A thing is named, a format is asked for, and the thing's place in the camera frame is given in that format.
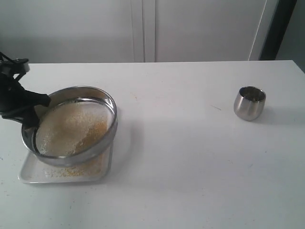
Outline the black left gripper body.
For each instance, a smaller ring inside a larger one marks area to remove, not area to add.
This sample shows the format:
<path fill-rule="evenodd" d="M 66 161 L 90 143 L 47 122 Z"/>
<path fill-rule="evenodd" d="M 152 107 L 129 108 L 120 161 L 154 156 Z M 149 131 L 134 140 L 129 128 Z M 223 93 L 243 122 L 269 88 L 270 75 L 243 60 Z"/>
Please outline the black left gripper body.
<path fill-rule="evenodd" d="M 0 115 L 22 124 L 25 89 L 19 80 L 30 70 L 28 59 L 11 59 L 0 54 Z"/>

